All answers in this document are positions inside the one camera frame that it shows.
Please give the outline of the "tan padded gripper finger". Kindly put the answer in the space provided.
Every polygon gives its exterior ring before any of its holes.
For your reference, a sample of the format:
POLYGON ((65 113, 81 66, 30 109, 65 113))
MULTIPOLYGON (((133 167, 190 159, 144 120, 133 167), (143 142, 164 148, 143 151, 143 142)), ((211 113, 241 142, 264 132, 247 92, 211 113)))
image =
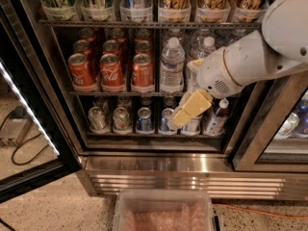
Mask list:
POLYGON ((192 71, 197 71, 201 67, 203 62, 204 62, 203 58, 193 60, 193 61, 188 62, 187 67, 188 67, 188 69, 190 69, 192 71))
POLYGON ((171 130, 182 128, 193 118, 202 115, 212 106, 213 97, 206 90, 186 91, 167 125, 171 130))

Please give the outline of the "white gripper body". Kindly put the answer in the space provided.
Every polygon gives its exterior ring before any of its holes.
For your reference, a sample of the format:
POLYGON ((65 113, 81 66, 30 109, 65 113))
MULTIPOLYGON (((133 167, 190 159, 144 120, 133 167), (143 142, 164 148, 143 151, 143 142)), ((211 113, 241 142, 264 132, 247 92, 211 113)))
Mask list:
POLYGON ((224 58, 225 50, 221 47, 205 57, 196 75, 198 85, 217 99, 237 94, 244 88, 231 76, 224 58))

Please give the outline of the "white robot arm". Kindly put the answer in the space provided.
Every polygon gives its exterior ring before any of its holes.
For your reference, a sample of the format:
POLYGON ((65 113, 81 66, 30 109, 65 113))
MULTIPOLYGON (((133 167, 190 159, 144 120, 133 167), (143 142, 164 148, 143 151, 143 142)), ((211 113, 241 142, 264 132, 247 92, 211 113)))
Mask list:
POLYGON ((172 130, 223 99, 261 81, 305 71, 308 65, 308 0, 275 0, 254 31, 209 56, 192 61, 198 90, 189 90, 167 121, 172 130))

